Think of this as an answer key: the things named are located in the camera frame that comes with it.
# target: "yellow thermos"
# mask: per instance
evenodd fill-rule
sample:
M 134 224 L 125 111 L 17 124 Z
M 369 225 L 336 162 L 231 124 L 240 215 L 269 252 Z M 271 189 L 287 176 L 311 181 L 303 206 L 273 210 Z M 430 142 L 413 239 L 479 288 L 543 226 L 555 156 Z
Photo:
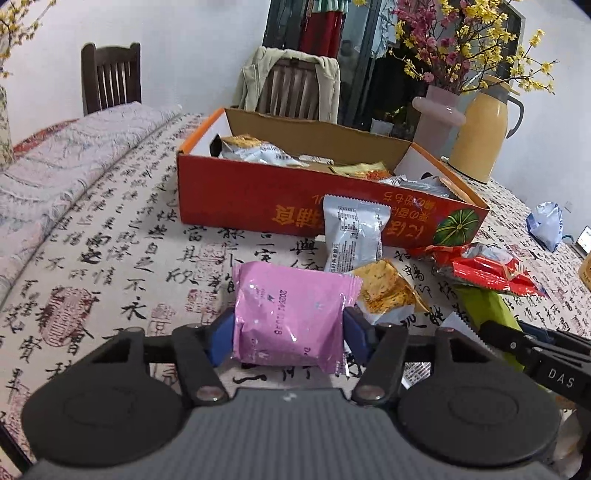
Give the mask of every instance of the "yellow thermos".
M 491 177 L 505 136 L 513 135 L 523 120 L 523 103 L 509 96 L 507 82 L 485 75 L 489 85 L 478 92 L 466 108 L 466 123 L 461 127 L 449 158 L 449 164 L 474 180 L 487 183 Z M 507 135 L 507 102 L 519 106 L 519 120 Z

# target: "thermos handle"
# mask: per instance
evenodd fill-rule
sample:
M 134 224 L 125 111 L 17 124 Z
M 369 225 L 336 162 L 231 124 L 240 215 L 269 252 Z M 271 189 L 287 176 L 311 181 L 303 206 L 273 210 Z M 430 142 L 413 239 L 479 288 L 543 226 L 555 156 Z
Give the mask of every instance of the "thermos handle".
M 509 100 L 510 102 L 513 102 L 514 104 L 516 104 L 519 107 L 519 120 L 517 120 L 517 125 L 515 126 L 515 128 L 512 128 L 511 130 L 509 130 L 509 133 L 507 135 L 507 138 L 509 138 L 515 132 L 517 132 L 517 129 L 521 125 L 521 121 L 523 120 L 523 110 L 524 110 L 524 107 L 523 107 L 523 103 L 521 103 L 517 98 L 508 97 L 507 100 Z

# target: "pumpkin illustration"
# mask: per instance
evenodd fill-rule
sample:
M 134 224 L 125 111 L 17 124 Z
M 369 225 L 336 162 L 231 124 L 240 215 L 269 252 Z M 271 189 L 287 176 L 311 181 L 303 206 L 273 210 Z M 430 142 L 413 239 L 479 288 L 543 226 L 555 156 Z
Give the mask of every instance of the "pumpkin illustration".
M 480 219 L 472 209 L 456 210 L 439 225 L 433 235 L 433 245 L 456 247 L 474 235 Z

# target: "circular mount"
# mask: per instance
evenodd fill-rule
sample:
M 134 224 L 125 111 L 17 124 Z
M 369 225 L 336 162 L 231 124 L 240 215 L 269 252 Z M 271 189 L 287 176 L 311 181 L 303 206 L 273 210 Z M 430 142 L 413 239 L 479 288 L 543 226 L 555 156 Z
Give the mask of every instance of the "circular mount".
M 545 391 L 496 361 L 436 368 L 401 398 L 398 419 L 425 453 L 472 468 L 541 459 L 560 424 Z
M 158 450 L 181 429 L 181 398 L 127 364 L 89 364 L 36 391 L 22 411 L 33 453 L 76 467 L 107 467 Z

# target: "wooden chair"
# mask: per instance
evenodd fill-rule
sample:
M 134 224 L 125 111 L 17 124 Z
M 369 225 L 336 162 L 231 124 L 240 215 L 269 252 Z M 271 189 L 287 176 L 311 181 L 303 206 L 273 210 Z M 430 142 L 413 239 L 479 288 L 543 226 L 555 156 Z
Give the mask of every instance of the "wooden chair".
M 129 48 L 84 45 L 82 101 L 85 115 L 122 103 L 141 103 L 139 43 Z
M 281 59 L 275 63 L 263 85 L 256 111 L 318 120 L 319 99 L 316 64 Z

